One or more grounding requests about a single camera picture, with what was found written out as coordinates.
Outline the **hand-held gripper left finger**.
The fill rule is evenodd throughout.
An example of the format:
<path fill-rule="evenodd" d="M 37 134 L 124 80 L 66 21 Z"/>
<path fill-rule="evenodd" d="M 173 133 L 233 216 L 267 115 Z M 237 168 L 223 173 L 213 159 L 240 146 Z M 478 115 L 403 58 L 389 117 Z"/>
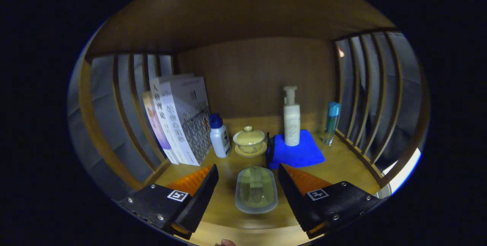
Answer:
<path fill-rule="evenodd" d="M 216 164 L 166 186 L 151 184 L 119 201 L 130 215 L 168 235 L 190 239 L 219 180 Z"/>

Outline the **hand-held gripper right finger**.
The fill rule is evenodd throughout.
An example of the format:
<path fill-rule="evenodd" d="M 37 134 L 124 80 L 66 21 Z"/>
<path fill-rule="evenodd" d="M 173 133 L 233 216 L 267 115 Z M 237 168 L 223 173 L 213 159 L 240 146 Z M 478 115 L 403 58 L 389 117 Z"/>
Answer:
<path fill-rule="evenodd" d="M 382 203 L 348 181 L 332 184 L 284 163 L 279 164 L 278 180 L 309 239 L 342 229 Z"/>

